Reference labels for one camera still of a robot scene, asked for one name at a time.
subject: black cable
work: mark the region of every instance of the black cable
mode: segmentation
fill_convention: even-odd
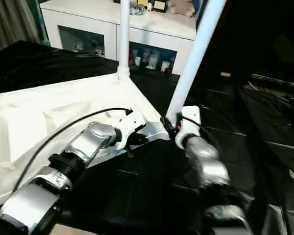
[[[216,147],[216,149],[217,149],[219,152],[221,152],[221,146],[220,146],[219,142],[217,141],[217,139],[216,139],[215,137],[213,137],[213,135],[211,135],[211,134],[209,133],[209,131],[207,131],[207,129],[206,129],[205,127],[203,127],[201,124],[195,122],[194,120],[191,120],[191,119],[188,118],[188,117],[184,117],[184,116],[182,116],[181,118],[182,118],[182,119],[185,119],[185,120],[187,120],[187,121],[190,121],[191,123],[193,123],[193,124],[195,124],[196,126],[198,126],[201,130],[203,130],[203,131],[206,133],[206,135],[208,136],[208,138],[211,140],[211,142],[213,142],[213,145]]]
[[[32,165],[32,163],[34,162],[34,160],[36,159],[36,157],[38,156],[38,154],[46,147],[46,145],[48,143],[50,143],[55,137],[57,137],[59,134],[61,134],[63,131],[67,130],[69,127],[73,126],[74,124],[82,121],[82,120],[85,120],[91,116],[95,116],[95,115],[98,115],[98,114],[101,114],[101,113],[105,113],[105,112],[108,112],[108,111],[113,111],[113,110],[122,110],[122,111],[126,111],[126,114],[130,114],[132,112],[132,110],[130,109],[126,109],[126,108],[109,108],[109,109],[103,109],[103,110],[100,110],[100,111],[96,111],[96,112],[93,112],[91,114],[88,114],[86,116],[83,116],[71,123],[69,123],[68,125],[64,126],[63,128],[61,128],[59,131],[57,131],[56,133],[54,133],[52,136],[50,136],[37,150],[36,152],[34,153],[34,155],[31,157],[31,159],[28,161],[26,167],[24,168],[23,172],[21,173],[19,179],[17,180],[16,184],[14,185],[14,188],[13,188],[13,191],[12,193],[14,193],[18,187],[20,186],[24,176],[26,175],[26,173],[28,172],[28,169],[30,168],[30,166]]]

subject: stuffed animal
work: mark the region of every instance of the stuffed animal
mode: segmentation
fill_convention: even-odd
[[[195,13],[193,0],[170,0],[171,14],[180,14],[186,17],[192,17]]]

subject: white cabinet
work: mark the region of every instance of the white cabinet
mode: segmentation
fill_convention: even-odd
[[[88,53],[100,48],[104,57],[117,58],[116,25],[58,11],[42,9],[52,47]]]
[[[49,0],[40,6],[52,47],[91,54],[104,51],[105,58],[119,60],[120,4],[113,0]],[[181,74],[195,36],[195,18],[159,12],[130,16],[130,47],[140,44],[140,48],[160,52],[157,70],[162,61],[169,61],[172,73]]]

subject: black plastic sheet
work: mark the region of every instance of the black plastic sheet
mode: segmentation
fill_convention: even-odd
[[[19,42],[0,52],[0,93],[113,73],[117,65]],[[161,115],[178,78],[131,69],[131,79]],[[187,104],[201,107],[202,124],[220,143],[220,159],[245,200],[254,234],[294,235],[294,102],[215,84]],[[197,234],[205,202],[184,152],[172,141],[154,141],[134,154],[89,169],[60,222],[101,234]]]

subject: white metal pole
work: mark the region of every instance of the white metal pole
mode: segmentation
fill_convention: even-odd
[[[129,76],[128,50],[129,50],[129,10],[130,0],[121,0],[121,41],[120,41],[120,61],[118,67],[119,78]]]
[[[208,0],[202,19],[197,29],[194,47],[188,58],[184,71],[177,83],[166,117],[172,125],[176,125],[176,114],[180,113],[199,65],[208,48],[211,37],[216,29],[226,0]]]

